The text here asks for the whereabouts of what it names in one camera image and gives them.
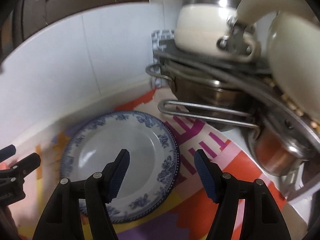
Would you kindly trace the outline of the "steel pot on rack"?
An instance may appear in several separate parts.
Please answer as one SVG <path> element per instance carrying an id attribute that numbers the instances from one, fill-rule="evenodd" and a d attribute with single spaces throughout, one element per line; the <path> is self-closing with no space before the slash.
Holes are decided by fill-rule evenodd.
<path id="1" fill-rule="evenodd" d="M 254 120 L 255 99 L 234 85 L 171 60 L 150 65 L 145 72 L 167 81 L 176 97 L 160 101 L 163 114 L 200 119 L 220 131 L 259 129 Z"/>

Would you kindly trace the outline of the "colourful patterned table mat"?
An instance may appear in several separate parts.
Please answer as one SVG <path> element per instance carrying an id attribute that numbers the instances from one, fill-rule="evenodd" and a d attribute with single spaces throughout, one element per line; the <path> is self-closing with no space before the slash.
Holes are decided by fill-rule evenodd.
<path id="1" fill-rule="evenodd" d="M 229 136 L 202 121 L 161 115 L 156 105 L 166 96 L 171 96 L 166 88 L 152 90 L 120 106 L 121 110 L 138 110 L 161 119 L 174 133 L 181 151 L 180 174 L 170 196 L 146 217 L 115 225 L 120 239 L 205 239 L 217 205 L 207 197 L 195 170 L 193 155 L 199 148 L 223 171 L 237 179 L 253 181 L 261 178 L 278 207 L 287 206 L 274 183 Z M 75 132 L 75 127 L 59 131 L 55 137 L 33 148 L 41 156 L 41 166 L 27 176 L 24 200 L 10 207 L 23 239 L 31 239 L 34 234 L 40 215 L 57 185 L 63 150 Z"/>

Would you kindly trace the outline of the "copper bottom steel pot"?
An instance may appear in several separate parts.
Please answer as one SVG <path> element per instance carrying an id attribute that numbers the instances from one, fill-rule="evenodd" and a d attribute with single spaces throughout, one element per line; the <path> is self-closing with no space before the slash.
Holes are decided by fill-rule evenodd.
<path id="1" fill-rule="evenodd" d="M 258 165 L 273 176 L 297 170 L 316 154 L 316 149 L 294 127 L 263 117 L 259 132 L 248 134 L 248 145 Z"/>

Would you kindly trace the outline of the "metal pot rack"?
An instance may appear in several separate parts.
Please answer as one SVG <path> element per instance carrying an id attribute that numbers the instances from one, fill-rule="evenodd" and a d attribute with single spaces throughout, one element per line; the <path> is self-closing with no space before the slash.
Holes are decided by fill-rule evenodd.
<path id="1" fill-rule="evenodd" d="M 166 60 L 174 61 L 234 85 L 255 99 L 254 120 L 259 129 L 246 128 L 247 139 L 251 131 L 259 132 L 263 117 L 281 125 L 294 127 L 301 133 L 316 149 L 315 156 L 303 162 L 297 170 L 285 176 L 276 177 L 281 192 L 290 203 L 300 202 L 319 190 L 319 171 L 315 171 L 309 179 L 303 177 L 308 165 L 319 159 L 319 124 L 295 109 L 285 94 L 273 83 L 264 65 L 230 63 L 182 52 L 175 45 L 172 30 L 154 31 L 151 42 L 153 64 L 163 64 Z M 156 77 L 155 80 L 157 87 L 168 84 L 167 81 Z"/>

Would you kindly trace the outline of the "cream pot with lid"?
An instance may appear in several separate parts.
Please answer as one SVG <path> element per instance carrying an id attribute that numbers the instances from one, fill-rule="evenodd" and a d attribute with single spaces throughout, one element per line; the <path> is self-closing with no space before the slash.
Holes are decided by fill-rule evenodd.
<path id="1" fill-rule="evenodd" d="M 174 34 L 182 51 L 222 60 L 257 61 L 261 45 L 250 26 L 242 33 L 242 43 L 232 47 L 229 36 L 241 0 L 182 0 Z"/>

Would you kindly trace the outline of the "dark wooden wall cabinet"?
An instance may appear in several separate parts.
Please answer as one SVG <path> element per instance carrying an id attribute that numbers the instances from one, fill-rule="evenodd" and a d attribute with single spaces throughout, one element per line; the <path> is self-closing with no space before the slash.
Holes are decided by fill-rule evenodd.
<path id="1" fill-rule="evenodd" d="M 149 0 L 1 0 L 1 60 L 41 29 L 79 12 Z"/>

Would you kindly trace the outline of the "blue white porcelain plate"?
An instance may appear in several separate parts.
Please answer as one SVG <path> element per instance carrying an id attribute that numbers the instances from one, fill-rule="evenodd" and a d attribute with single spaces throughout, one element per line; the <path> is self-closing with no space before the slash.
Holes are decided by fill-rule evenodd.
<path id="1" fill-rule="evenodd" d="M 120 150 L 130 164 L 117 197 L 107 204 L 113 223 L 138 220 L 169 196 L 180 171 L 180 149 L 168 126 L 140 111 L 115 111 L 85 123 L 67 144 L 60 177 L 88 178 L 114 161 Z"/>

